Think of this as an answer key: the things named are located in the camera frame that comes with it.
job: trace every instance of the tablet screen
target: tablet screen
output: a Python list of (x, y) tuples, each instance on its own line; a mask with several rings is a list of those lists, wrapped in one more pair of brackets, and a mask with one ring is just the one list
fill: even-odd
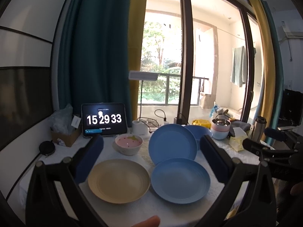
[(82, 104), (82, 129), (84, 136), (116, 135), (127, 133), (123, 103)]

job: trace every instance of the blue plate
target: blue plate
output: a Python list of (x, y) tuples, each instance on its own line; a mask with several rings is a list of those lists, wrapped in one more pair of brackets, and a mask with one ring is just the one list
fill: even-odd
[(195, 137), (196, 141), (197, 141), (197, 149), (200, 149), (200, 139), (202, 136), (204, 135), (209, 135), (210, 137), (212, 137), (212, 132), (210, 131), (210, 129), (203, 127), (203, 126), (199, 126), (199, 125), (186, 125), (184, 126), (186, 129), (188, 129)]
[(163, 125), (149, 139), (148, 151), (156, 165), (172, 158), (194, 160), (197, 155), (197, 144), (193, 134), (178, 124)]
[(151, 184), (164, 200), (188, 204), (200, 200), (210, 188), (210, 177), (203, 166), (190, 159), (169, 159), (159, 163)]

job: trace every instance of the green foliage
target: green foliage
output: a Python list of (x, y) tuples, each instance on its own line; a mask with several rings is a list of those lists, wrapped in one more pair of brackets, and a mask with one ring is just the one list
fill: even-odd
[[(157, 81), (144, 81), (142, 99), (148, 103), (165, 103), (166, 76), (159, 76)], [(179, 99), (180, 77), (169, 78), (169, 103)], [(138, 103), (140, 103), (141, 86), (139, 88)]]
[(145, 22), (142, 41), (142, 59), (157, 57), (159, 65), (163, 62), (166, 26), (155, 22)]
[[(163, 52), (165, 50), (164, 43), (175, 43), (176, 48), (180, 52), (181, 57), (181, 29), (177, 26), (166, 26), (164, 24), (155, 22), (145, 22), (142, 53), (141, 53), (141, 71), (145, 72), (159, 72), (180, 75), (180, 67), (171, 67), (168, 65), (175, 63), (175, 60), (164, 59)], [(140, 103), (140, 92), (138, 96), (138, 103)], [(180, 92), (180, 77), (170, 77), (169, 81), (169, 103), (176, 102), (179, 98)], [(159, 76), (157, 81), (144, 81), (142, 98), (145, 99), (143, 103), (165, 103), (166, 94), (166, 76)]]
[(181, 67), (179, 66), (170, 67), (164, 70), (163, 73), (181, 75)]

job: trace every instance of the human hand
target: human hand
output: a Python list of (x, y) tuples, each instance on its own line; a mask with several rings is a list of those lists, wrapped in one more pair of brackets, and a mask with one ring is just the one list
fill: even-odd
[(160, 224), (160, 218), (158, 216), (152, 216), (151, 218), (141, 223), (135, 224), (132, 227), (158, 227), (159, 224)]
[(303, 192), (303, 182), (297, 183), (291, 188), (290, 195), (296, 196)]

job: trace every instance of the pink bowl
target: pink bowl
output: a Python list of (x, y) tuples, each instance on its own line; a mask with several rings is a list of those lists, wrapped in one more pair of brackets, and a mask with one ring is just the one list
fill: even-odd
[(116, 137), (113, 147), (124, 155), (134, 155), (138, 153), (143, 143), (143, 139), (138, 135), (122, 134)]
[(227, 132), (230, 128), (230, 122), (224, 119), (213, 119), (211, 128), (215, 131)]

